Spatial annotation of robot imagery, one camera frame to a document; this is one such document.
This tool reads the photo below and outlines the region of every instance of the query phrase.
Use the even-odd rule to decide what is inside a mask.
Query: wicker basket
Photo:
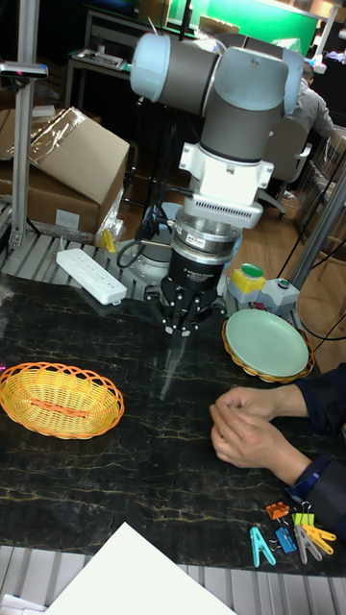
[[[59,363],[21,363],[0,377],[0,403],[28,430],[62,439],[88,439],[113,428],[123,397],[94,372]]]
[[[290,382],[293,382],[295,380],[297,380],[297,378],[303,378],[304,376],[308,376],[310,374],[310,372],[312,371],[312,368],[314,366],[315,360],[314,360],[314,355],[313,355],[313,349],[310,346],[310,344],[307,342],[307,340],[304,338],[304,336],[302,335],[304,341],[306,342],[307,346],[308,346],[308,350],[309,350],[309,360],[307,365],[305,366],[304,370],[302,370],[299,374],[295,374],[294,376],[289,376],[287,378],[276,378],[275,376],[268,376],[267,374],[263,374],[262,372],[258,372],[257,370],[253,369],[252,367],[249,367],[248,365],[246,365],[245,363],[243,363],[239,357],[237,357],[235,355],[235,353],[232,351],[228,341],[227,341],[227,337],[226,337],[226,325],[227,325],[227,320],[223,323],[222,325],[222,330],[221,330],[221,334],[222,334],[222,339],[223,339],[223,343],[225,346],[225,350],[226,352],[231,355],[234,363],[236,363],[236,365],[239,365],[240,367],[243,368],[244,372],[246,372],[246,374],[249,374],[250,376],[258,376],[262,381],[264,382],[280,382],[283,384],[289,384]]]

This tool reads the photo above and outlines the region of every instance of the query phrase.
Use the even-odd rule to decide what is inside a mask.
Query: chair
[[[262,188],[258,190],[256,198],[278,208],[281,220],[285,214],[285,206],[281,200],[287,184],[292,184],[298,179],[311,151],[312,146],[307,143],[307,138],[306,126],[295,117],[287,115],[274,124],[265,146],[262,159],[274,164],[272,178],[282,181],[283,184],[276,198],[267,194]]]

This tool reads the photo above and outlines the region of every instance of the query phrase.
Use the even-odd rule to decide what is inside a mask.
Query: human hand
[[[272,421],[276,416],[309,416],[304,397],[295,384],[272,389],[237,386],[217,400],[241,411]]]
[[[242,413],[221,398],[210,414],[211,441],[219,459],[238,468],[267,468],[288,485],[309,466],[310,459],[264,419]]]

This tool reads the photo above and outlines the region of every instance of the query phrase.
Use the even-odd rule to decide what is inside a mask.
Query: light green plate
[[[274,378],[299,374],[309,360],[303,337],[283,318],[268,311],[236,312],[227,322],[226,338],[243,363]]]

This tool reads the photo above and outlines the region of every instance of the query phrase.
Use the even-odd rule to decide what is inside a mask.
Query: black marble table
[[[209,405],[232,384],[267,386],[233,364],[221,320],[181,339],[145,304],[97,308],[82,290],[0,276],[0,363],[52,361],[110,378],[121,390],[119,424],[87,441],[26,430],[0,410],[0,544],[94,554],[127,521],[177,563],[252,569],[250,527],[275,538],[265,506],[290,503],[265,470],[220,461],[210,443]],[[309,421],[277,426],[306,455],[341,437],[316,438]],[[261,571],[346,575],[346,545],[308,565],[276,551]]]

